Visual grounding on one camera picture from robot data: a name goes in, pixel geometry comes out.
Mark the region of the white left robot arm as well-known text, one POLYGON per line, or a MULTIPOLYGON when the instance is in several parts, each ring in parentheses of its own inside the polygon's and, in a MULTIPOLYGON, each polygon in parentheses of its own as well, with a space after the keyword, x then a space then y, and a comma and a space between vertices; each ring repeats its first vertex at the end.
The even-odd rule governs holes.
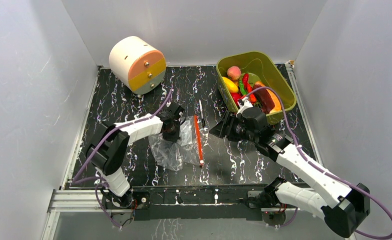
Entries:
POLYGON ((142 118, 110 126, 101 124, 86 149, 86 158, 107 185, 101 191, 107 200, 121 208, 132 204, 133 190, 122 170, 128 145, 159 133, 165 140, 176 142, 180 138, 183 113, 183 107, 171 103, 142 118))

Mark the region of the clear zip top bag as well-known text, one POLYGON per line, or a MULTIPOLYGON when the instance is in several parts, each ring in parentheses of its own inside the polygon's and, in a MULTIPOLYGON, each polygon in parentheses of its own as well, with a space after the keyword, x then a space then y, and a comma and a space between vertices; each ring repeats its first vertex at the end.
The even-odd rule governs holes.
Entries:
POLYGON ((162 134, 148 137, 150 150, 155 163, 171 171, 180 171, 184 164, 203 166, 204 160, 201 155, 200 137, 196 131, 196 116, 188 116, 180 123, 179 139, 167 141, 162 134))

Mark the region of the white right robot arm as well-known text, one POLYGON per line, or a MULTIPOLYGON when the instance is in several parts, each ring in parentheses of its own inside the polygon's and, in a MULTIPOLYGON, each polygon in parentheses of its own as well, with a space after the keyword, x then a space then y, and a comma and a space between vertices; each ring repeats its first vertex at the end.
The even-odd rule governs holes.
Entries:
POLYGON ((291 170, 312 190, 298 187, 283 178, 276 178, 263 192, 247 198, 250 207, 293 205, 324 220, 340 237, 350 237, 369 215, 369 199, 333 177, 327 170, 299 152, 290 136, 274 130, 266 115, 256 107, 235 114, 226 112, 209 133, 231 142, 246 140, 257 151, 291 170))

